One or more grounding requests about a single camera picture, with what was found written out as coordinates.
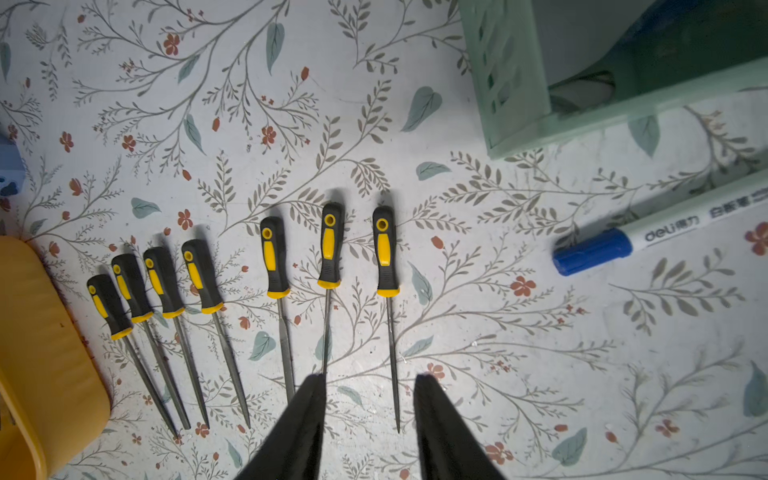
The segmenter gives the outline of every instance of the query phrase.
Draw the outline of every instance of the red flower print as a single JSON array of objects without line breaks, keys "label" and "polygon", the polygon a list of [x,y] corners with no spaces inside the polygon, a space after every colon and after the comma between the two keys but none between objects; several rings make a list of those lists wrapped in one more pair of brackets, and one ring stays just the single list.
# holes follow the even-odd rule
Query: red flower print
[{"label": "red flower print", "polygon": [[663,425],[656,425],[656,431],[668,439],[672,437],[673,433],[678,433],[680,431],[680,427],[676,427],[672,423],[672,420],[664,419],[662,423]]},{"label": "red flower print", "polygon": [[165,47],[165,54],[166,55],[178,55],[179,54],[179,43],[181,40],[179,39],[178,35],[168,34],[165,41],[163,42],[163,46]]},{"label": "red flower print", "polygon": [[69,188],[72,190],[72,196],[76,197],[83,193],[83,187],[80,185],[80,180],[73,178],[69,181]]},{"label": "red flower print", "polygon": [[489,460],[496,462],[499,465],[504,465],[504,462],[507,460],[512,461],[515,459],[512,452],[504,450],[504,444],[501,442],[496,442],[493,445],[486,445],[485,454],[488,456]]},{"label": "red flower print", "polygon": [[442,371],[442,365],[435,365],[434,363],[427,364],[427,371],[425,373],[435,377],[437,380],[444,379],[445,373]]},{"label": "red flower print", "polygon": [[178,223],[181,225],[182,230],[186,230],[189,227],[192,227],[192,220],[190,220],[190,211],[184,210],[183,212],[179,212],[179,218]]},{"label": "red flower print", "polygon": [[74,147],[74,142],[72,141],[72,134],[68,134],[65,131],[61,132],[61,138],[58,139],[58,143],[64,145],[64,150],[69,153],[69,150]]},{"label": "red flower print", "polygon": [[754,243],[752,251],[761,257],[766,254],[768,248],[768,222],[762,222],[753,232],[746,232],[744,238],[747,242]]},{"label": "red flower print", "polygon": [[272,127],[262,127],[261,134],[263,135],[261,137],[261,143],[265,144],[267,148],[270,147],[270,144],[275,143],[277,132]]},{"label": "red flower print", "polygon": [[536,288],[536,282],[533,280],[526,281],[524,276],[519,276],[515,280],[517,281],[509,286],[515,292],[515,296],[531,296],[531,289]]},{"label": "red flower print", "polygon": [[205,435],[209,434],[209,432],[208,432],[208,425],[206,425],[204,423],[201,425],[200,422],[198,422],[197,423],[197,428],[194,430],[194,432],[195,432],[196,435],[199,435],[199,436],[205,438]]},{"label": "red flower print", "polygon": [[136,146],[136,140],[134,140],[133,135],[124,135],[123,136],[123,148],[127,151],[134,151],[134,147]]}]

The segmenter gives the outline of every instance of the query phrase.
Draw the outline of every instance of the black and yellow handle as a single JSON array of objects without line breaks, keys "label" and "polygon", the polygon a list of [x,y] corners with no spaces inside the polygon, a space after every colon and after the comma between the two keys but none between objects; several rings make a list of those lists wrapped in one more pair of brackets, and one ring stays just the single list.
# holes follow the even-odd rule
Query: black and yellow handle
[{"label": "black and yellow handle", "polygon": [[266,295],[279,299],[290,293],[290,285],[286,276],[286,234],[283,220],[279,217],[267,217],[261,220],[261,252],[264,255],[266,276],[269,286]]},{"label": "black and yellow handle", "polygon": [[339,255],[344,240],[344,206],[330,202],[323,207],[320,225],[320,278],[317,284],[326,290],[341,285]]},{"label": "black and yellow handle", "polygon": [[123,303],[120,301],[118,291],[114,289],[109,275],[92,276],[86,285],[88,285],[88,292],[91,294],[96,310],[109,325],[112,339],[119,340],[131,333],[133,326],[125,316]]},{"label": "black and yellow handle", "polygon": [[381,296],[396,296],[400,293],[400,283],[395,271],[397,233],[395,212],[391,207],[378,207],[373,211],[373,248],[379,265],[379,289],[376,292]]},{"label": "black and yellow handle", "polygon": [[163,318],[172,319],[184,313],[184,301],[179,294],[174,259],[165,247],[153,247],[144,251],[144,266],[147,276],[160,302],[163,304]]},{"label": "black and yellow handle", "polygon": [[200,294],[200,301],[203,304],[202,312],[209,315],[218,312],[224,306],[224,302],[216,286],[214,262],[210,258],[208,244],[205,240],[187,240],[181,246],[181,253],[184,255],[184,261],[187,262],[192,284]]},{"label": "black and yellow handle", "polygon": [[131,308],[133,323],[145,322],[152,317],[154,311],[147,300],[144,278],[141,276],[136,256],[132,253],[117,255],[112,259],[112,273],[118,282],[118,290]]}]

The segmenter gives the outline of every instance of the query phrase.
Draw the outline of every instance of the leaf print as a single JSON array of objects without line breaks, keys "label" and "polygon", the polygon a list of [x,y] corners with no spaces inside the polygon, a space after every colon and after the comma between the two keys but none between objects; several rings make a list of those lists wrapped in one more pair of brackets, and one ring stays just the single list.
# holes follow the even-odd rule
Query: leaf print
[{"label": "leaf print", "polygon": [[0,43],[0,65],[2,66],[2,76],[5,81],[8,81],[8,71],[11,69],[11,45],[5,42]]},{"label": "leaf print", "polygon": [[679,308],[681,312],[686,313],[687,315],[699,316],[699,311],[696,310],[693,305],[681,298],[677,299],[677,308]]},{"label": "leaf print", "polygon": [[656,279],[660,277],[662,273],[664,273],[666,268],[667,268],[667,258],[665,257],[659,260],[659,263],[656,264],[656,268],[654,268],[653,276],[650,278],[651,283],[656,281]]},{"label": "leaf print", "polygon": [[683,272],[683,270],[685,270],[685,260],[681,260],[680,262],[677,263],[677,265],[673,266],[672,270],[667,272],[667,275],[664,276],[664,280],[661,281],[661,284],[666,285],[667,281],[680,275]]},{"label": "leaf print", "polygon": [[187,114],[187,117],[184,119],[184,131],[187,132],[187,136],[189,137],[190,141],[195,145],[195,147],[197,147],[199,151],[205,154],[205,152],[203,151],[203,145],[200,139],[200,131],[194,125],[194,118],[192,117],[192,114]]},{"label": "leaf print", "polygon": [[157,204],[147,202],[138,197],[131,198],[131,206],[133,207],[134,217],[144,218],[147,215],[151,215],[155,212],[161,211]]},{"label": "leaf print", "polygon": [[560,445],[552,450],[552,458],[560,462],[564,467],[576,465],[587,445],[587,429],[581,429],[576,435],[563,440]]},{"label": "leaf print", "polygon": [[179,81],[177,83],[181,83],[182,80],[190,76],[190,73],[192,73],[192,69],[194,68],[194,65],[197,63],[198,59],[200,59],[200,56],[194,55],[184,63],[184,66],[181,67],[181,70],[179,70]]},{"label": "leaf print", "polygon": [[256,334],[256,339],[253,341],[253,353],[250,354],[249,359],[258,362],[267,353],[274,350],[276,346],[275,339],[269,333],[262,330]]},{"label": "leaf print", "polygon": [[435,336],[432,335],[428,339],[421,339],[418,342],[411,345],[411,348],[407,349],[405,352],[403,352],[402,356],[405,358],[408,358],[410,356],[418,355],[424,350],[428,349],[432,345],[432,339],[434,339]]},{"label": "leaf print", "polygon": [[162,326],[164,326],[165,328],[168,328],[168,321],[165,319],[165,317],[163,316],[162,313],[155,312],[155,313],[152,314],[152,318],[154,318],[155,320],[160,322],[160,324]]},{"label": "leaf print", "polygon": [[243,466],[243,457],[240,456],[240,453],[237,452],[237,450],[232,446],[229,440],[227,440],[227,450],[230,453],[230,457],[232,457],[232,462],[235,464],[236,468],[240,468]]},{"label": "leaf print", "polygon": [[413,95],[408,121],[402,131],[414,131],[429,115],[435,113],[442,105],[442,96],[430,87],[421,87]]},{"label": "leaf print", "polygon": [[42,220],[35,220],[34,222],[32,222],[32,225],[29,226],[29,234],[37,235],[38,231],[40,230],[40,227],[43,226],[43,223],[45,223],[46,220],[47,218],[44,218]]},{"label": "leaf print", "polygon": [[752,363],[752,379],[744,389],[744,416],[759,417],[768,412],[768,381],[763,370]]},{"label": "leaf print", "polygon": [[429,284],[429,280],[419,272],[419,269],[413,263],[408,262],[408,265],[413,269],[411,282],[413,283],[413,288],[416,289],[416,293],[419,295],[419,303],[426,305],[432,301],[432,285]]},{"label": "leaf print", "polygon": [[337,387],[337,389],[339,392],[350,397],[354,403],[362,407],[362,399],[360,398],[360,394],[355,389],[351,389],[348,386],[340,386]]},{"label": "leaf print", "polygon": [[642,148],[643,151],[648,154],[648,157],[653,158],[661,138],[658,117],[656,115],[651,115],[649,117],[638,118],[637,120],[630,121],[628,126],[637,146]]},{"label": "leaf print", "polygon": [[283,39],[286,36],[286,29],[281,23],[270,23],[266,30],[266,69],[272,74],[272,65],[275,64],[277,56],[280,55],[280,49],[283,48]]},{"label": "leaf print", "polygon": [[424,162],[423,164],[419,164],[419,166],[416,167],[416,176],[419,178],[419,180],[424,181],[428,178],[434,177],[437,174],[442,174],[449,171],[451,171],[451,169],[443,164],[437,164],[435,162]]},{"label": "leaf print", "polygon": [[[328,352],[333,352],[333,335],[331,332],[328,332]],[[320,362],[323,361],[323,342],[325,341],[325,335],[321,335],[320,339],[317,340],[317,346],[315,347],[315,358],[318,359]]]}]

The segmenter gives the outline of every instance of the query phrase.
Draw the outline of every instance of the yellow plastic container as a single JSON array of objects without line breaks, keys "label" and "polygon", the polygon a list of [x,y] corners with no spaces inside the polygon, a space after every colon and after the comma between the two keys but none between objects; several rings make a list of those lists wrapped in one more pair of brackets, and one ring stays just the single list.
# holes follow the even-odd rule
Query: yellow plastic container
[{"label": "yellow plastic container", "polygon": [[110,403],[35,252],[0,237],[0,478],[45,480],[101,434]]}]

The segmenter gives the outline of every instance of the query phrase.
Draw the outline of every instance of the blue marker cap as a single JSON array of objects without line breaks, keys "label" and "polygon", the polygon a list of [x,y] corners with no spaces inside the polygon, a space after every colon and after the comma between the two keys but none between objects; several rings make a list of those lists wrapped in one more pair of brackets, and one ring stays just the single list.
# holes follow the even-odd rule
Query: blue marker cap
[{"label": "blue marker cap", "polygon": [[617,258],[629,257],[631,254],[632,243],[627,235],[617,228],[612,228],[555,253],[552,261],[562,276],[569,276]]}]

